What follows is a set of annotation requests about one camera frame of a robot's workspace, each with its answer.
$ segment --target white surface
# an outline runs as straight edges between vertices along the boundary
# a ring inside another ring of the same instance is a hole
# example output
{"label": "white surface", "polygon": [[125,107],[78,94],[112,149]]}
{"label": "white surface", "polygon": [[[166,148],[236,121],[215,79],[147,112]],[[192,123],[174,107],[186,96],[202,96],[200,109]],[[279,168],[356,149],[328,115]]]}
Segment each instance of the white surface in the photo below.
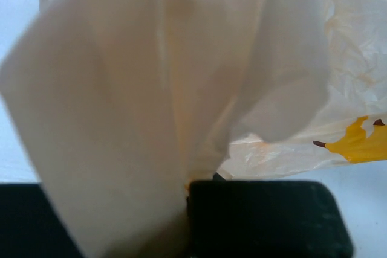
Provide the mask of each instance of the white surface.
{"label": "white surface", "polygon": [[[0,59],[38,12],[39,0],[0,0]],[[357,258],[386,257],[387,163],[376,162],[301,173],[288,179],[323,182],[344,215]],[[35,181],[28,158],[0,105],[0,182]]]}

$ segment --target black object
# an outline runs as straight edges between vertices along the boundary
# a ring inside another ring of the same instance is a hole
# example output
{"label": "black object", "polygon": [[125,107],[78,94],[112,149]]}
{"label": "black object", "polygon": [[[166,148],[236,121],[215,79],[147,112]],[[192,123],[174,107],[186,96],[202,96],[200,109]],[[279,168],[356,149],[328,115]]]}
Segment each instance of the black object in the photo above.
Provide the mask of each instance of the black object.
{"label": "black object", "polygon": [[37,184],[0,186],[0,257],[82,258]]}
{"label": "black object", "polygon": [[195,257],[351,257],[326,187],[303,181],[198,181],[190,185]]}

